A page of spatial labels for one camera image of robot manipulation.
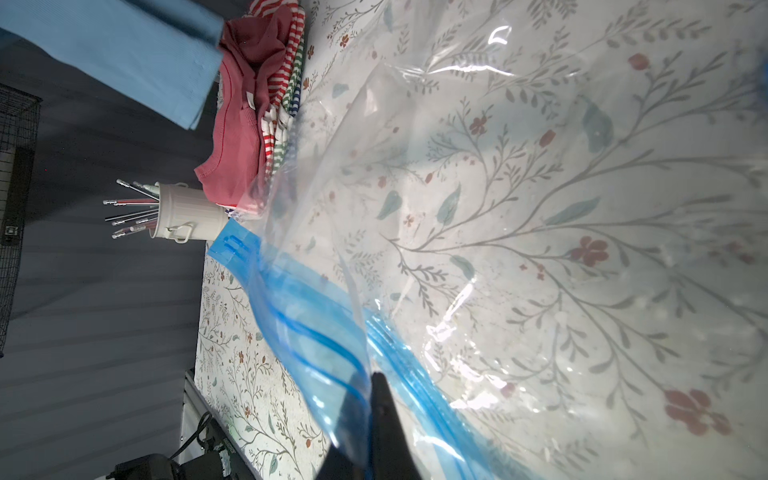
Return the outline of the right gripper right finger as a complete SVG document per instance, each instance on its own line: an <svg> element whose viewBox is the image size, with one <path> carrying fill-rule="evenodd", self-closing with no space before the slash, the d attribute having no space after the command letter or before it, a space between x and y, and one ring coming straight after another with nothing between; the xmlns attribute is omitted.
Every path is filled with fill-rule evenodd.
<svg viewBox="0 0 768 480"><path fill-rule="evenodd" d="M367 478L374 480L421 480L410 453L386 376L371 377L370 460Z"/></svg>

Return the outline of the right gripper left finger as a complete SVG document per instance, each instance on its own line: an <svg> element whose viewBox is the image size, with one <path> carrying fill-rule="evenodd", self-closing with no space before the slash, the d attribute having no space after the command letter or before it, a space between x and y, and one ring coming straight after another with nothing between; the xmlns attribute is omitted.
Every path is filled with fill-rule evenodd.
<svg viewBox="0 0 768 480"><path fill-rule="evenodd" d="M364 469L351 462L339 449L332 446L318 470L316 480L363 480Z"/></svg>

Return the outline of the clear vacuum bag blue zipper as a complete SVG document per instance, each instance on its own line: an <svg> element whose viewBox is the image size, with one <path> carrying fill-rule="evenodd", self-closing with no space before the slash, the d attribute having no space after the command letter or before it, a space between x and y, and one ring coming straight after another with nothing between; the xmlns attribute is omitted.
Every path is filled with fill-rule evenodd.
<svg viewBox="0 0 768 480"><path fill-rule="evenodd" d="M765 478L766 3L305 9L252 227L345 307L421 474Z"/></svg>

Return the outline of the green white striped tank top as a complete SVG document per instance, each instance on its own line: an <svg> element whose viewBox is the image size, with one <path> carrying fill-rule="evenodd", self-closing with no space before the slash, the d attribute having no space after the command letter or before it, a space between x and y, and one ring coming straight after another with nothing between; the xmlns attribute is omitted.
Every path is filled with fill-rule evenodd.
<svg viewBox="0 0 768 480"><path fill-rule="evenodd" d="M305 39L301 37L296 57L290 72L285 95L278 107L271 107L262 126L266 127L265 152L267 154L266 174L272 180L282 166L288 142L288 133L298 113L301 100L301 78L305 59Z"/></svg>

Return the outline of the red white striped tank top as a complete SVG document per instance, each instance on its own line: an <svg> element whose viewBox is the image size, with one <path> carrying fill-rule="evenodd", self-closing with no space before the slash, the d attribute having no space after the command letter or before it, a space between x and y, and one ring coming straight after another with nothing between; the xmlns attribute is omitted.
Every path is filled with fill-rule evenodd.
<svg viewBox="0 0 768 480"><path fill-rule="evenodd" d="M270 107L261 120L262 133L265 137L266 127L262 126L262 121L268 114L271 107L278 107L281 99L286 93L289 82L290 72L296 57L301 37L304 37L306 26L306 13L297 1L253 1L248 9L249 16L271 17L281 7L287 7L291 14L291 20L288 25L288 39L285 47L283 60L277 72L268 79L268 90L270 97Z"/></svg>

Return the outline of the maroon garment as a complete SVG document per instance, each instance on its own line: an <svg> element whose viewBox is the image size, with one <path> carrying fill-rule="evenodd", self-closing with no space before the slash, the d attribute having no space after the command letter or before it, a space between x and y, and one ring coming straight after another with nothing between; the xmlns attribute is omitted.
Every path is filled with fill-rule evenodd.
<svg viewBox="0 0 768 480"><path fill-rule="evenodd" d="M219 50L222 102L215 117L213 151L195 169L207 199L235 207L252 184L265 185L266 147L261 121L289 52L294 3L225 23Z"/></svg>

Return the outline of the light blue garment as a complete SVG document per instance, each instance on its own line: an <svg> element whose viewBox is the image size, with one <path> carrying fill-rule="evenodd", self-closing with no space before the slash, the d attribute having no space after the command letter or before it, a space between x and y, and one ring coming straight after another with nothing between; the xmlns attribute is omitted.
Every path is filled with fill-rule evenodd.
<svg viewBox="0 0 768 480"><path fill-rule="evenodd" d="M197 127L224 19L195 1L4 1L1 28L153 110Z"/></svg>

